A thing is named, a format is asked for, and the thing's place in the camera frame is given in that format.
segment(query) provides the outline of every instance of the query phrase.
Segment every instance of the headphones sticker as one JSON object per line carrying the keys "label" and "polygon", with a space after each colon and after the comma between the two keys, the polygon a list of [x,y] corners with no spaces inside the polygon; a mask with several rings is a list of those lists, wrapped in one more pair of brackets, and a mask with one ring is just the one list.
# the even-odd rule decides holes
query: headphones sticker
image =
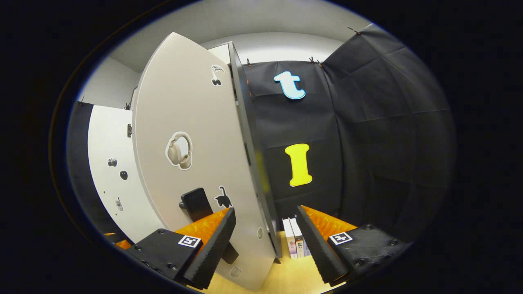
{"label": "headphones sticker", "polygon": [[227,193],[225,193],[225,187],[220,186],[219,189],[222,190],[222,195],[218,195],[214,198],[216,202],[218,202],[218,206],[223,208],[232,207],[231,200],[227,196]]}
{"label": "headphones sticker", "polygon": [[178,166],[182,171],[190,169],[192,166],[192,142],[189,134],[186,132],[174,133],[165,148],[165,157],[172,166]]}
{"label": "headphones sticker", "polygon": [[225,72],[225,70],[223,70],[223,68],[217,64],[213,64],[211,66],[211,73],[212,73],[212,84],[214,86],[221,86],[222,85],[222,82],[220,81],[220,79],[218,77],[216,77],[216,72],[219,72],[219,71],[222,71],[222,72]]}

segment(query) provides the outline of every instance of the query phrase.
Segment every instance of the cat sticker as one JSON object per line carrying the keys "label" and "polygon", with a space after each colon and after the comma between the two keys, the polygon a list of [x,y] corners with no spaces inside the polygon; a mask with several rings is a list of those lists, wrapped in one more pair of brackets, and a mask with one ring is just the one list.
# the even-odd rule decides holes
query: cat sticker
{"label": "cat sticker", "polygon": [[218,202],[218,206],[223,208],[232,207],[231,200],[227,196],[227,193],[225,193],[225,187],[220,186],[219,188],[222,190],[222,195],[215,197],[216,202]]}

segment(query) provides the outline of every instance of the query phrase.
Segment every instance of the ceiling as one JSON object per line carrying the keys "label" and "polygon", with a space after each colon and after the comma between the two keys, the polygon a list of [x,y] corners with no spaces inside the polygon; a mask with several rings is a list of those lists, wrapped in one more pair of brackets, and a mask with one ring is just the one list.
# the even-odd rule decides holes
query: ceiling
{"label": "ceiling", "polygon": [[370,24],[361,16],[321,0],[202,0],[151,23],[117,47],[112,58],[141,72],[171,32],[201,44],[255,32],[294,32],[347,40],[347,27]]}

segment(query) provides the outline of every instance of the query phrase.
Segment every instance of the black clip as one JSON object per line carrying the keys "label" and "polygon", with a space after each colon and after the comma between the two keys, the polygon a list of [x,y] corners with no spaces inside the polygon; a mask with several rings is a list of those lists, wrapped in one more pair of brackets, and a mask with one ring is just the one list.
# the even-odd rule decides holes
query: black clip
{"label": "black clip", "polygon": [[355,29],[353,29],[353,28],[349,28],[349,27],[347,27],[347,28],[353,30],[353,31],[354,31],[355,33],[357,33],[358,35],[361,35],[361,33],[358,32],[358,31],[356,31]]}

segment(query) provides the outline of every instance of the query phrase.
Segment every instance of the book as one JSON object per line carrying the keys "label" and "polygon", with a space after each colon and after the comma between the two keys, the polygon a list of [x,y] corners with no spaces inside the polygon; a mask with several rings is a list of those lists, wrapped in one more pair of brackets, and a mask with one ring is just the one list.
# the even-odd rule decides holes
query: book
{"label": "book", "polygon": [[294,233],[294,242],[296,244],[296,255],[298,258],[303,257],[303,235],[301,234],[296,218],[290,219],[292,232]]}
{"label": "book", "polygon": [[296,254],[296,244],[294,242],[294,233],[292,232],[291,222],[287,219],[282,219],[283,229],[285,230],[285,236],[287,237],[287,245],[289,245],[289,252],[291,258],[298,257]]}
{"label": "book", "polygon": [[303,239],[303,256],[309,256],[311,255],[311,251],[309,250],[309,247],[307,246],[307,241]]}

